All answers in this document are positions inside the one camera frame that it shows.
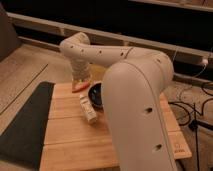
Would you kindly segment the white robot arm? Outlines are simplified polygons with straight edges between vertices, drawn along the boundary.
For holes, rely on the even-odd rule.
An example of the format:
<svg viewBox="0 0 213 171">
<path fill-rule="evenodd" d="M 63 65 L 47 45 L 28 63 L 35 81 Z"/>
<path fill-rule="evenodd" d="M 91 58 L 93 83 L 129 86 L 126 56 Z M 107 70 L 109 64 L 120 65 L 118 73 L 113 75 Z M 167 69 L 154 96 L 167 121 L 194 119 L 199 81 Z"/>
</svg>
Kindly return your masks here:
<svg viewBox="0 0 213 171">
<path fill-rule="evenodd" d="M 84 33 L 59 48 L 107 68 L 101 97 L 121 171 L 177 171 L 159 99 L 173 78 L 170 58 L 147 48 L 92 45 Z"/>
</svg>

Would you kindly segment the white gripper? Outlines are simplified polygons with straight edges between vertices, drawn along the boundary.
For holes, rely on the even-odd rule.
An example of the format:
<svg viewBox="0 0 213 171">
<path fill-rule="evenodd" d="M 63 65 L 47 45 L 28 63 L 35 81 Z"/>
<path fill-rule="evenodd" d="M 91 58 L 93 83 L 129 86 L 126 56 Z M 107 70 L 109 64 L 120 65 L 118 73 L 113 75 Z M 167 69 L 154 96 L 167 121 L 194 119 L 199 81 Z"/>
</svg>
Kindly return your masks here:
<svg viewBox="0 0 213 171">
<path fill-rule="evenodd" d="M 72 60 L 72 91 L 78 92 L 81 89 L 79 83 L 82 83 L 83 89 L 88 88 L 91 85 L 91 74 L 90 74 L 90 64 L 83 60 Z"/>
</svg>

